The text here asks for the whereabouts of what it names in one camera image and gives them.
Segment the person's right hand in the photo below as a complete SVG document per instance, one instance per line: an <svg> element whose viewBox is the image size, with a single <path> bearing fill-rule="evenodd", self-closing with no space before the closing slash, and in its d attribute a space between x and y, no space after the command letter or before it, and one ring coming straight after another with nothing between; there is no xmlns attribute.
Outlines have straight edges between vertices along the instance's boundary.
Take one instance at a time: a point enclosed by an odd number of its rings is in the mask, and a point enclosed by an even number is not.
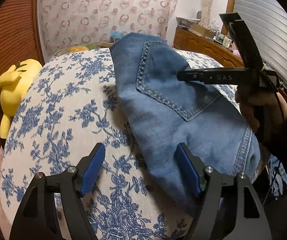
<svg viewBox="0 0 287 240"><path fill-rule="evenodd" d="M235 100L254 132L269 134L287 119L287 102L279 92L255 91L240 85Z"/></svg>

